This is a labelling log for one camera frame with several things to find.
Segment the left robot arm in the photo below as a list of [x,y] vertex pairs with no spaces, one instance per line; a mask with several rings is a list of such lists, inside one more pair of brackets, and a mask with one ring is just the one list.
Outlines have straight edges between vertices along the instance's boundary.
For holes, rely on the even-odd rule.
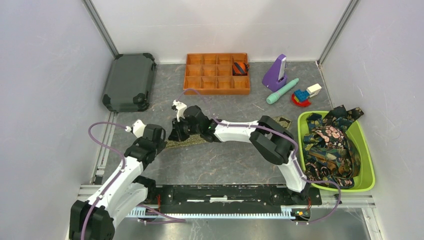
[[141,174],[166,147],[166,131],[137,120],[126,132],[136,140],[120,154],[121,163],[87,200],[76,200],[70,210],[70,240],[111,240],[121,221],[141,202],[157,198],[156,182]]

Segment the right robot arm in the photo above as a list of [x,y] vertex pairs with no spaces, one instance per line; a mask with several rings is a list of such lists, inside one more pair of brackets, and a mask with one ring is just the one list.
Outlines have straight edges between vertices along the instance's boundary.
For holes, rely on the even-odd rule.
[[302,204],[309,198],[310,183],[296,158],[299,147],[291,133],[271,117],[263,115],[251,122],[230,122],[208,118],[197,105],[186,106],[175,101],[171,108],[176,117],[172,120],[170,141],[184,142],[196,135],[209,143],[250,143],[266,161],[279,168],[293,203]]

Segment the green gold vine tie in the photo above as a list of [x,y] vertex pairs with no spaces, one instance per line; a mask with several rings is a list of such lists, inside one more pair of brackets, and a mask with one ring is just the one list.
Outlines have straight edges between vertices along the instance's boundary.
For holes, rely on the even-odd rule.
[[[283,128],[288,129],[291,126],[292,121],[284,116],[277,116],[273,117],[273,120],[275,120],[279,125],[281,125]],[[207,143],[207,141],[199,134],[190,135],[188,139],[185,141],[173,141],[168,140],[166,144],[166,149],[172,149],[172,148],[182,148],[182,147],[188,147],[193,145],[199,145]]]

